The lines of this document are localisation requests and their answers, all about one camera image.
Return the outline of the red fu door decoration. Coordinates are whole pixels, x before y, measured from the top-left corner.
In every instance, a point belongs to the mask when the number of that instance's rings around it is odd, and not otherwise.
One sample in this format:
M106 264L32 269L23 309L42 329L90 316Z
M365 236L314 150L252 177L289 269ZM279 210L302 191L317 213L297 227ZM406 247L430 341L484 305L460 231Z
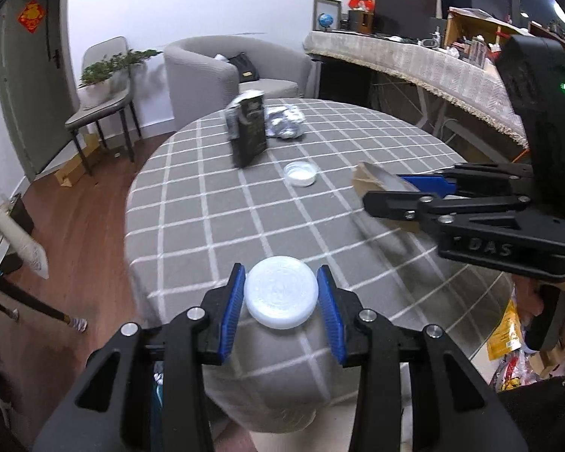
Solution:
M37 0L29 0L19 13L17 21L28 33L34 34L46 13L46 10Z

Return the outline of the dark teal trash bin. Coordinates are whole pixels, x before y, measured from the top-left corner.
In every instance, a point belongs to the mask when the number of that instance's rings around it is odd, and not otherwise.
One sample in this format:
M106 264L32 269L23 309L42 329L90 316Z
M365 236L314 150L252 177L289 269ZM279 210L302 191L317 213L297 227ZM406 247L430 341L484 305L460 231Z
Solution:
M151 390L151 451L163 452L163 362L157 361L153 368L153 383Z

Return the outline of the brown cardboard roll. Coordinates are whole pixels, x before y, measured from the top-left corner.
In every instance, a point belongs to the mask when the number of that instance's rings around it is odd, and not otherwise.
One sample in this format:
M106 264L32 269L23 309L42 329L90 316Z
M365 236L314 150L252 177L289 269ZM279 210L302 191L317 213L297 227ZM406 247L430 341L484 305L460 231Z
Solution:
M352 187L360 201L368 192L416 192L417 188L409 182L404 181L396 174L391 174L383 167L369 163L360 162L353 169ZM373 234L378 229L388 228L389 230L401 229L409 233L419 233L420 227L416 221L412 220L386 220L374 218L361 210L353 214L353 221L356 226L365 234Z

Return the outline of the small blue globe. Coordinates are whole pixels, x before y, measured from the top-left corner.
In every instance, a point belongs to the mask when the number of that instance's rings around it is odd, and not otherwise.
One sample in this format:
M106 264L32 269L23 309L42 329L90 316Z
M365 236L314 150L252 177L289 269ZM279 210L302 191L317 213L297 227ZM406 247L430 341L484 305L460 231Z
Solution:
M334 17L328 13L320 13L317 17L317 26L323 32L328 32L333 28Z

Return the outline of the grey checkered tablecloth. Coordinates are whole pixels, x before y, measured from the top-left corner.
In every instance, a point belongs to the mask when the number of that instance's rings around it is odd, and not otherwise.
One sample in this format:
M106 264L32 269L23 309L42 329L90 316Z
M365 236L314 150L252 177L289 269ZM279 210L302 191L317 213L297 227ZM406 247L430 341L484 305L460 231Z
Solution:
M182 128L148 159L126 203L125 259L139 313L166 324L225 283L236 263L286 255L311 269L327 265L340 287L400 327L439 324L475 355L508 304L508 276L440 258L425 234L365 234L353 221L363 210L351 184L360 162L424 174L459 155L384 113L312 99L297 106L303 137L270 141L247 168L232 164L221 112ZM312 186L284 179L293 161L317 168Z

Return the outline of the dark green door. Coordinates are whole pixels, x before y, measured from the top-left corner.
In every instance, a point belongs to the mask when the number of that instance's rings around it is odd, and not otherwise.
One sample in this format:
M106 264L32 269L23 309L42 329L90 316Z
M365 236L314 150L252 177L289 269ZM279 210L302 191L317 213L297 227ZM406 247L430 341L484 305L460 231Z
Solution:
M17 156L30 180L69 143L73 115L63 63L60 0L37 0L46 16L34 34L17 17L29 0L0 10L0 100Z

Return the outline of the black handbag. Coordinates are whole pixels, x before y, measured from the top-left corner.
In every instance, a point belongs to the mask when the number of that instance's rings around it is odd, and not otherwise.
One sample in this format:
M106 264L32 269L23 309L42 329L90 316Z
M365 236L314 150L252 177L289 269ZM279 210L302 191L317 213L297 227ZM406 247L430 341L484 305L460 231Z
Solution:
M257 82L260 80L260 75L256 66L249 59L248 55L244 52L238 53L228 59L238 71L238 80L241 84Z

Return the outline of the grey dining chair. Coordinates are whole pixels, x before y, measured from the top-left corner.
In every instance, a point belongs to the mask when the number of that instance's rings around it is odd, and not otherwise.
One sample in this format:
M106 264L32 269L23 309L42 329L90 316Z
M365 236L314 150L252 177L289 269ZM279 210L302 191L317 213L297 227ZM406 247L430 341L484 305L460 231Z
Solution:
M82 59L83 69L93 64L107 61L116 55L123 57L127 52L129 52L129 47L125 37L119 36L103 41L86 50ZM95 124L99 132L101 144L108 149L108 144L100 126L100 120L111 115L119 116L128 158L131 162L135 162L135 152L126 116L127 108L131 111L133 124L139 139L142 139L142 133L140 132L139 121L137 120L133 104L133 83L129 68L125 67L124 69L116 70L116 72L111 72L111 76L100 83L82 86L78 89L78 99L80 102L78 111L67 119L65 130L71 136L86 173L90 177L93 176L89 158L87 153L82 152L77 134L81 128Z

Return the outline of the white round plastic lid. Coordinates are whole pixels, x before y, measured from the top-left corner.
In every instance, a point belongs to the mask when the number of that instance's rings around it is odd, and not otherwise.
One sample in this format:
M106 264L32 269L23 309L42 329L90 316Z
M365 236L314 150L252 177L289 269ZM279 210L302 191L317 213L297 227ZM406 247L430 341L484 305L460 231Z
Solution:
M259 324L286 331L308 321L318 300L312 269L290 256L272 256L258 262L245 281L245 304Z

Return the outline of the cardboard box on floor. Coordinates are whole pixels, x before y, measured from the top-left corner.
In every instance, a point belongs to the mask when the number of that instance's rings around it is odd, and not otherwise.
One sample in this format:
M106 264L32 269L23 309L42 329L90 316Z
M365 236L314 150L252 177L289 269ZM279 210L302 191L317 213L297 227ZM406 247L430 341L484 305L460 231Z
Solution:
M102 158L103 148L97 134L82 135L86 145L81 149L86 162L90 167L94 167ZM85 174L86 168L83 165L81 155L76 153L71 159L66 161L55 173L54 176L61 187L73 187Z

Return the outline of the clear plastic lid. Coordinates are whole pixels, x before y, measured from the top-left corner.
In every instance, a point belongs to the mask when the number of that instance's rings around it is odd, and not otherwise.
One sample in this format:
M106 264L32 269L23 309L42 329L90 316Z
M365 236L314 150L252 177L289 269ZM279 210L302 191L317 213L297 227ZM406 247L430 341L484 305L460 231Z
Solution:
M293 161L284 167L284 179L294 187L312 186L317 177L317 168L307 161Z

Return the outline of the wooden desk organizer box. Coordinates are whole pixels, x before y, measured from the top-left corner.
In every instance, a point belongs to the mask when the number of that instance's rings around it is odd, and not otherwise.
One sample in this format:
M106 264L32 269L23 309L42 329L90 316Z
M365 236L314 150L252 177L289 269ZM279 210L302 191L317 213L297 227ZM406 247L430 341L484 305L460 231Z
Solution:
M442 47L455 48L461 58L468 58L472 41L477 37L483 38L490 53L490 45L503 46L513 35L529 36L529 32L491 17L484 10L450 7Z

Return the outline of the beige patterned tablecloth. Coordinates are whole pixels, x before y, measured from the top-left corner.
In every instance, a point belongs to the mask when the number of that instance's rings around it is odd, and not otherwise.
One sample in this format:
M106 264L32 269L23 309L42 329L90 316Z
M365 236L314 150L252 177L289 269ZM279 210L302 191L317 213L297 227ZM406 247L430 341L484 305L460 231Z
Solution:
M38 276L43 279L50 277L47 253L43 246L15 223L2 208L0 208L0 233L23 262Z

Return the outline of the potted green plant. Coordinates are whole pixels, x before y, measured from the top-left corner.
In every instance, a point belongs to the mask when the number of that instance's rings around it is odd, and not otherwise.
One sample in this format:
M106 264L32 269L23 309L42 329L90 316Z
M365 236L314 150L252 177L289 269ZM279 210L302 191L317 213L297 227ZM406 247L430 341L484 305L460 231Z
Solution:
M161 51L155 49L128 50L111 57L104 56L101 60L86 66L78 86L81 107L89 110L108 101L112 95L110 79L113 76L131 69L132 66L139 66L159 54Z

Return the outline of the black monitor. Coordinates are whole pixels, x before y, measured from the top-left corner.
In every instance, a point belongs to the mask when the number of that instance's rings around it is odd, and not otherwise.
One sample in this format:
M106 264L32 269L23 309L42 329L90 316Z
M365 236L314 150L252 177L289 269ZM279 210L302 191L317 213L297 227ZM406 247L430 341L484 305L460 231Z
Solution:
M436 30L438 0L374 0L373 33L424 39Z

